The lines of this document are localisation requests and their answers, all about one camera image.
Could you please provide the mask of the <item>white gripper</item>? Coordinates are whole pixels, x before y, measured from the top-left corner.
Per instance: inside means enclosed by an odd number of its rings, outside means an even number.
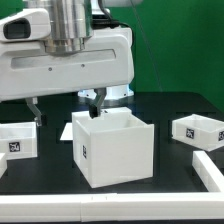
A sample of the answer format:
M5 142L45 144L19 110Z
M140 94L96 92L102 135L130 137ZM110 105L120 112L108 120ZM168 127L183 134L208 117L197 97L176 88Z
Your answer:
M47 49L50 34L49 13L43 8L0 19L0 101L26 98L34 121L43 126L37 97L95 89L89 115L99 117L105 87L133 80L131 30L94 30L53 50Z

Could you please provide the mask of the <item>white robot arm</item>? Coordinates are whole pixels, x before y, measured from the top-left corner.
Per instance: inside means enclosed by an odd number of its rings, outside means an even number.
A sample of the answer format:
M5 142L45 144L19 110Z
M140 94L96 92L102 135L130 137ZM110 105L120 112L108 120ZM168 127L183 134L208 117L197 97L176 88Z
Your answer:
M40 96L92 89L92 118L107 89L134 77L132 29L111 7L142 0L22 0L23 10L0 19L0 102L24 99L36 115Z

